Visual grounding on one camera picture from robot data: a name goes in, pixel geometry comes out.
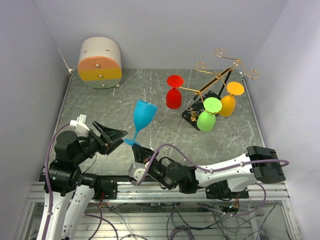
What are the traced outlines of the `blue wine glass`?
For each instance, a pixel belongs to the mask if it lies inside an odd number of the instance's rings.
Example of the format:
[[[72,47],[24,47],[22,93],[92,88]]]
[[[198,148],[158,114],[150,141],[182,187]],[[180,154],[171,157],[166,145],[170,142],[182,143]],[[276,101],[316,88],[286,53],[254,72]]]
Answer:
[[[133,111],[133,124],[135,127],[135,133],[133,139],[124,139],[124,142],[130,146],[138,144],[136,138],[138,133],[146,128],[154,119],[157,113],[158,107],[154,104],[148,103],[143,100],[138,100]]]

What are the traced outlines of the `orange wine glass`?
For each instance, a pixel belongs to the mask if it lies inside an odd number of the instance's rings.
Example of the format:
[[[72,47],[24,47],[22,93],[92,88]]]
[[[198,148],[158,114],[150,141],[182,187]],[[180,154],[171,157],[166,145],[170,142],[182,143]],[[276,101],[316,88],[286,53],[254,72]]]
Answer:
[[[226,85],[226,90],[228,95],[220,100],[222,108],[218,114],[223,117],[230,117],[236,108],[236,96],[242,95],[245,88],[241,83],[232,81]]]

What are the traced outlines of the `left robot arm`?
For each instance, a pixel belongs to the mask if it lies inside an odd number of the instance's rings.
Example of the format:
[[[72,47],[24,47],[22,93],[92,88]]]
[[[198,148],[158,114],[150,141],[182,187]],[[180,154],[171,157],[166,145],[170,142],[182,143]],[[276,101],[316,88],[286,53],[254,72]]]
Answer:
[[[116,199],[117,184],[109,178],[82,172],[80,164],[95,154],[110,155],[128,134],[125,130],[105,127],[96,121],[95,133],[77,120],[53,135],[47,153],[55,152],[52,163],[44,163],[44,209],[37,239],[72,240],[80,220],[92,199]]]

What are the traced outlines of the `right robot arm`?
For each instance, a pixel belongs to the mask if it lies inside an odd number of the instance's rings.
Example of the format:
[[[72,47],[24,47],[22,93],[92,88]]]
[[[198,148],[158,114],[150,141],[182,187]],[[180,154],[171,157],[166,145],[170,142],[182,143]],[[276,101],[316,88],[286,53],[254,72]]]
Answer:
[[[134,163],[128,174],[131,183],[139,186],[150,176],[167,190],[178,188],[182,194],[195,194],[199,189],[206,189],[208,198],[239,198],[249,185],[257,182],[277,184],[285,181],[283,167],[289,162],[278,158],[274,149],[249,146],[247,152],[211,165],[197,165],[186,155],[189,166],[171,158],[164,165],[157,159],[159,150],[153,151],[134,143],[131,147]]]

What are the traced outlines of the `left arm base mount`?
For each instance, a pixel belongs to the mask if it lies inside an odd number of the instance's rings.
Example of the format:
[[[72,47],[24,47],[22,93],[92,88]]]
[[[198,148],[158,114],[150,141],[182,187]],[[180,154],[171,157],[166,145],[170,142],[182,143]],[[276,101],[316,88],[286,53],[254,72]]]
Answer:
[[[83,173],[80,175],[77,185],[84,185],[88,186],[90,189],[94,189],[94,200],[115,200],[117,198],[117,183],[113,179],[105,176],[93,173]]]

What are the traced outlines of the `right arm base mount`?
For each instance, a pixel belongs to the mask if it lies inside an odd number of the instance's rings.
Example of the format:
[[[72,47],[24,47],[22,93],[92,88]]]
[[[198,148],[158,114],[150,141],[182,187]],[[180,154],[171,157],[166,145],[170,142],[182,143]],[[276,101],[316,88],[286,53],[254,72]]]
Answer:
[[[230,201],[231,199],[248,199],[249,193],[247,190],[239,192],[231,191],[227,180],[213,183],[205,188],[207,199],[215,199],[221,201]]]

